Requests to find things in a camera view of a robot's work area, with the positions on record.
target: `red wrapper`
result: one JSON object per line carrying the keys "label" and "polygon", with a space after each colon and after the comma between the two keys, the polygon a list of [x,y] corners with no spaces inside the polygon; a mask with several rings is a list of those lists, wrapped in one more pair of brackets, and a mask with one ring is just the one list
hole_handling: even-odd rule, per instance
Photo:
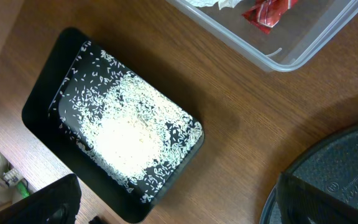
{"label": "red wrapper", "polygon": [[243,16],[261,31],[268,34],[287,10],[298,0],[256,0],[256,5],[246,11]]}

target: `embossed logo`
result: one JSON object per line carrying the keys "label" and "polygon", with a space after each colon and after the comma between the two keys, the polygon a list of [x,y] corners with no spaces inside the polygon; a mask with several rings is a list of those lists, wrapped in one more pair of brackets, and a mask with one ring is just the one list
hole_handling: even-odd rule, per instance
{"label": "embossed logo", "polygon": [[357,203],[358,201],[358,172],[350,177],[339,180],[330,180],[326,184],[326,192],[342,200],[347,204]]}
{"label": "embossed logo", "polygon": [[331,181],[328,185],[327,185],[327,190],[329,192],[335,193],[339,190],[339,184],[335,181]]}

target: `black round object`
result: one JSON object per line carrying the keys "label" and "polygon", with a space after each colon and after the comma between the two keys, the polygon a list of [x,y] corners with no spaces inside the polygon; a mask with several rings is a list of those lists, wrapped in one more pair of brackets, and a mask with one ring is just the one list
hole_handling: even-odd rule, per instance
{"label": "black round object", "polygon": [[[328,136],[285,171],[358,210],[358,125]],[[260,224],[281,224],[273,188]]]}

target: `wooden table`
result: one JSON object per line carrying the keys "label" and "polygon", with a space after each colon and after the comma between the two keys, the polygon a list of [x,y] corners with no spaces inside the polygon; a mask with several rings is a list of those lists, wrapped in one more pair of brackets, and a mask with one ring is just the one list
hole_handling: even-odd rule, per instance
{"label": "wooden table", "polygon": [[[280,171],[358,122],[358,15],[299,70],[264,73],[164,0],[25,1],[0,55],[0,151],[36,189],[70,173],[21,121],[68,26],[203,123],[200,153],[145,223],[257,223]],[[123,223],[81,187],[79,223]]]}

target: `plastic container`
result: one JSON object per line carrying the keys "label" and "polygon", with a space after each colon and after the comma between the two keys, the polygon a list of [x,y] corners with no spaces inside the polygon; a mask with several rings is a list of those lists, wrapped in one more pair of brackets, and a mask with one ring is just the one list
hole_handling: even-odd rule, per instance
{"label": "plastic container", "polygon": [[255,0],[222,10],[167,1],[266,72],[300,68],[358,13],[358,0],[299,0],[264,34],[242,16]]}

